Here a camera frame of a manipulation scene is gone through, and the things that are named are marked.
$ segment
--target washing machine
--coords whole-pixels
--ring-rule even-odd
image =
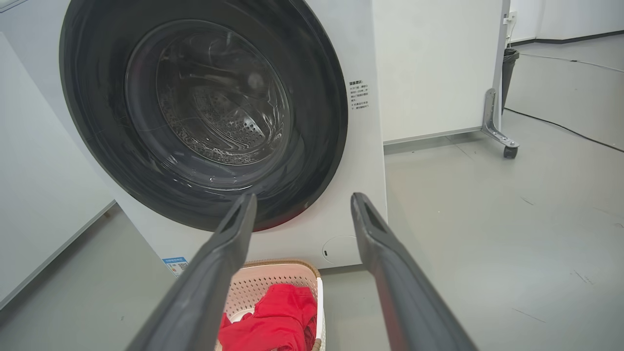
[[[250,192],[248,260],[360,263],[351,194],[386,215],[372,0],[9,2],[0,31],[170,267]]]

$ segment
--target red clothing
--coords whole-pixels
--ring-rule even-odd
[[[316,301],[309,287],[275,284],[254,313],[230,323],[223,314],[223,351],[310,351],[316,338]]]

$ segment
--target white plastic basket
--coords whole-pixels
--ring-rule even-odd
[[[323,281],[311,264],[300,260],[263,260],[245,264],[233,277],[224,312],[231,322],[237,322],[262,299],[273,284],[309,287],[316,299],[316,342],[312,350],[325,350],[325,314],[323,310]],[[217,341],[216,351],[221,351]]]

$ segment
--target white wall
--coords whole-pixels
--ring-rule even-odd
[[[2,309],[113,198],[2,32],[0,62]]]
[[[624,0],[511,0],[511,41],[571,39],[624,31]]]
[[[545,0],[537,37],[561,40],[615,31],[624,31],[623,0]]]
[[[531,40],[537,37],[542,20],[542,7],[547,0],[511,0],[510,11],[517,11],[512,42]]]

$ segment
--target caster wheel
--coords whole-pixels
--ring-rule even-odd
[[[518,154],[518,147],[509,147],[505,146],[505,151],[503,151],[503,157],[506,159],[515,159],[515,156]]]

